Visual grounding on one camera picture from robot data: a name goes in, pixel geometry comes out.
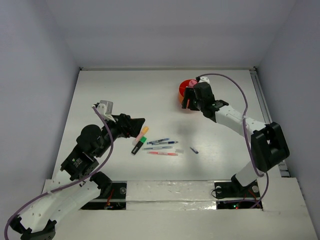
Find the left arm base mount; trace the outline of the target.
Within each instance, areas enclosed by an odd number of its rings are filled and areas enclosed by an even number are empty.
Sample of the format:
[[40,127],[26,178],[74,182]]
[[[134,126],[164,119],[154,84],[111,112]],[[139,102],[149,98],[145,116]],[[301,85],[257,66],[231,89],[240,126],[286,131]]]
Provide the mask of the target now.
[[82,206],[81,210],[115,211],[126,209],[126,181],[112,181],[101,171],[91,176],[89,181],[97,184],[99,195]]

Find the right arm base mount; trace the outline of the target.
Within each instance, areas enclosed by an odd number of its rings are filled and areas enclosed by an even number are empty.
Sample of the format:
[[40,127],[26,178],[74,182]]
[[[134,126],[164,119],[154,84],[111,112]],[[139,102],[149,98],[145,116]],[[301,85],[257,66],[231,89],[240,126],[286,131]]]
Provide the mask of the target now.
[[257,180],[242,186],[235,176],[229,181],[216,181],[211,196],[218,210],[262,209]]

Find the pink capped clear tube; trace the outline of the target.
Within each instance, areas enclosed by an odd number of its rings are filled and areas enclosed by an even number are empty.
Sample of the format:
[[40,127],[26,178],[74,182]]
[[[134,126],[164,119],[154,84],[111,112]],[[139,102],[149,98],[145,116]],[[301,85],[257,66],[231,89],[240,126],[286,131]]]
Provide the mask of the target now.
[[193,88],[198,82],[194,79],[191,79],[189,82],[188,82],[188,87],[189,88]]

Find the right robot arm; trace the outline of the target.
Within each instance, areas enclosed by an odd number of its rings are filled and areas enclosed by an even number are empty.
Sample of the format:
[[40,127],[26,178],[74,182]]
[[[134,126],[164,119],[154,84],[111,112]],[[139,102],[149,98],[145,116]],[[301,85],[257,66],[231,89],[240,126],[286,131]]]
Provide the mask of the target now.
[[187,86],[181,107],[202,112],[204,117],[233,130],[246,141],[250,162],[232,176],[228,187],[222,187],[223,194],[231,192],[235,196],[242,196],[257,178],[290,155],[284,133],[278,123],[267,124],[246,117],[224,100],[215,99],[207,82],[197,83],[193,87]]

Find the orange capped black highlighter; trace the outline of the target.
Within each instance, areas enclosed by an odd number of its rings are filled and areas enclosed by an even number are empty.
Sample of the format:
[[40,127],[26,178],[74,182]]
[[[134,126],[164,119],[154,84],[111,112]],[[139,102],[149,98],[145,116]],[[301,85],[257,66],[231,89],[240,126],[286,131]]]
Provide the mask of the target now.
[[187,97],[185,97],[183,99],[183,108],[187,109],[188,108],[188,104],[189,104],[189,99]]

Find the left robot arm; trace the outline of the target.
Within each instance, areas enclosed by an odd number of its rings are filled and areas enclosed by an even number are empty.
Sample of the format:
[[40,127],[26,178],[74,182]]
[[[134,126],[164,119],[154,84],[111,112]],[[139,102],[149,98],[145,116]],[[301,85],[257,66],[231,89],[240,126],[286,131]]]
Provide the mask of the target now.
[[100,116],[103,126],[86,125],[76,145],[60,165],[47,189],[25,203],[7,221],[8,230],[19,233],[22,240],[51,240],[63,219],[91,200],[110,194],[112,180],[100,169],[107,163],[119,138],[136,138],[144,118],[121,113]]

